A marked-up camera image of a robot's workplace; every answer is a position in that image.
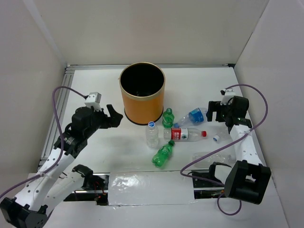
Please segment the small green bottle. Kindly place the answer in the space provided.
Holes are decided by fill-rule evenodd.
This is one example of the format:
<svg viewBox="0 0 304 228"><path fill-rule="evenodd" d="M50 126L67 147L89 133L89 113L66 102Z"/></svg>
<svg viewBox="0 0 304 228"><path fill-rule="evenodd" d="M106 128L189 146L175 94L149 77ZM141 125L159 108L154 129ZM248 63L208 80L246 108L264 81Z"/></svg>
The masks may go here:
<svg viewBox="0 0 304 228"><path fill-rule="evenodd" d="M162 114L162 125L164 128L172 128L174 115L171 108L167 108Z"/></svg>

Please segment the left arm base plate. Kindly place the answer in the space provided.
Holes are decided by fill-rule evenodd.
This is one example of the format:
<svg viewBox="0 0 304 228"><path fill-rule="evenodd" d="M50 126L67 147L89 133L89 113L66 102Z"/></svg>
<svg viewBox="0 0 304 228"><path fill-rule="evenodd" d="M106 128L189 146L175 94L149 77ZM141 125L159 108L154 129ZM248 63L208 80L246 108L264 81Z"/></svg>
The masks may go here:
<svg viewBox="0 0 304 228"><path fill-rule="evenodd" d="M109 173L94 173L85 188L79 188L69 194L65 202L91 201L99 206L108 205Z"/></svg>

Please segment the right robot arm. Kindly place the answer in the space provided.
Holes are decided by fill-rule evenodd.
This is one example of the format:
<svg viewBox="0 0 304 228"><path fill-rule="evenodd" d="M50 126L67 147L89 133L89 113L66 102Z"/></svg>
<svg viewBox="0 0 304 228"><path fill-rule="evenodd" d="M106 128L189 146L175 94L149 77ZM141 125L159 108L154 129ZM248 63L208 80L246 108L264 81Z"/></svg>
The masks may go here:
<svg viewBox="0 0 304 228"><path fill-rule="evenodd" d="M246 118L249 100L240 96L229 96L222 101L210 101L207 120L224 122L228 134L235 142L236 163L230 165L214 162L209 167L208 183L212 186L224 184L224 194L228 198L253 204L260 204L267 189L271 170L264 166L256 152L252 136L251 121Z"/></svg>

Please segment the clear bottle blue-white cap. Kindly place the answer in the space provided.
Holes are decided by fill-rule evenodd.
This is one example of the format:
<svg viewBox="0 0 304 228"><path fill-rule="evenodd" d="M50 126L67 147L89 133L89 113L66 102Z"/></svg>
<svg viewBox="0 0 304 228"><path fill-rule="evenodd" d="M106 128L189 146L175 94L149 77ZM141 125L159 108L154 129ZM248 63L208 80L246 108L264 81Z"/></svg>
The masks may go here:
<svg viewBox="0 0 304 228"><path fill-rule="evenodd" d="M155 122L149 122L146 126L146 142L151 148L156 148L159 144L159 129Z"/></svg>

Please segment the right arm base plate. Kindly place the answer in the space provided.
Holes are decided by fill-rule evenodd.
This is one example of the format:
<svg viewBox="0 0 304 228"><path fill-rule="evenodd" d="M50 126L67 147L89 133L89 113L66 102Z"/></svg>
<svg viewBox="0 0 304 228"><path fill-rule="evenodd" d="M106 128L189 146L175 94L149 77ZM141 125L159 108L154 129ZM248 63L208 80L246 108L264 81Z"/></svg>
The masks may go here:
<svg viewBox="0 0 304 228"><path fill-rule="evenodd" d="M188 173L191 176L198 176L205 179L210 179L209 172L207 170L193 170ZM194 199L211 199L217 198L223 193L224 187L211 183L205 180L199 180L197 178L192 179L194 189Z"/></svg>

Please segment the red label clear bottle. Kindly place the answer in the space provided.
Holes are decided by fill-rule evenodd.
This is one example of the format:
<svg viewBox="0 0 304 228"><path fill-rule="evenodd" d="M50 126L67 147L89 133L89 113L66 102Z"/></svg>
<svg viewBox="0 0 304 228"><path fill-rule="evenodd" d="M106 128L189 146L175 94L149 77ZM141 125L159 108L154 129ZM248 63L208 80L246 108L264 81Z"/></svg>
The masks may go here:
<svg viewBox="0 0 304 228"><path fill-rule="evenodd" d="M197 142L207 139L207 132L196 128L166 128L163 137L176 142Z"/></svg>

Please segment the green soda bottle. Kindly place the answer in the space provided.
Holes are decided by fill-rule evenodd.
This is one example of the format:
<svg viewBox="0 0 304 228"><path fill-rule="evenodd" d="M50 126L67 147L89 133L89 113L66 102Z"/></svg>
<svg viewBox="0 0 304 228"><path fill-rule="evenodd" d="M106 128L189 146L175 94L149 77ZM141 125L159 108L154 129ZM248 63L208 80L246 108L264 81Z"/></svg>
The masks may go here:
<svg viewBox="0 0 304 228"><path fill-rule="evenodd" d="M172 156L174 145L175 142L173 140L170 140L167 144L162 146L153 156L152 163L156 167L161 168L166 163L166 161Z"/></svg>

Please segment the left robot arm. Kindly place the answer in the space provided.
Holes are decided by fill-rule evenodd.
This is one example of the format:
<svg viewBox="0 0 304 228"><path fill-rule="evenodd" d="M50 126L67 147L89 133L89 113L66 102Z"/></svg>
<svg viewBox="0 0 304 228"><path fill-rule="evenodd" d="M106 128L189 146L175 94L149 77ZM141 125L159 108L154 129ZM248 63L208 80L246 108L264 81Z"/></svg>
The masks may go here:
<svg viewBox="0 0 304 228"><path fill-rule="evenodd" d="M52 152L36 175L26 181L25 187L13 198L5 197L0 203L0 210L8 223L16 228L41 228L54 208L71 192L93 186L93 171L81 164L61 181L59 177L97 130L120 125L123 115L110 104L106 107L109 114L93 106L76 109L71 123L54 143Z"/></svg>

